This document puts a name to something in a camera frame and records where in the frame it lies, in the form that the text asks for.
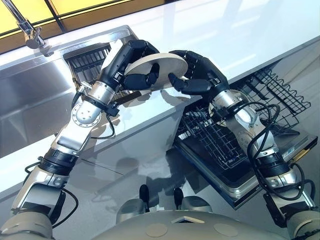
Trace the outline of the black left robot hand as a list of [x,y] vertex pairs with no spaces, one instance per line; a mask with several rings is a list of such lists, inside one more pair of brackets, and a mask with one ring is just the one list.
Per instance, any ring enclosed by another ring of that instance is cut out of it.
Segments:
[[155,63],[148,73],[125,73],[129,64],[135,61],[159,53],[151,43],[141,39],[129,40],[121,46],[111,62],[103,67],[97,78],[115,92],[124,90],[146,90],[154,85],[159,77],[160,66]]

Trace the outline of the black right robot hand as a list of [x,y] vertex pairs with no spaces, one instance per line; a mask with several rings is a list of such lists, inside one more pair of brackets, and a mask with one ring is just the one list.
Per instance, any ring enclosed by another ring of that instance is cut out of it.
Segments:
[[172,50],[170,53],[182,57],[187,63],[185,80],[174,73],[168,74],[171,85],[178,92],[215,98],[230,89],[227,78],[207,57],[190,50]]

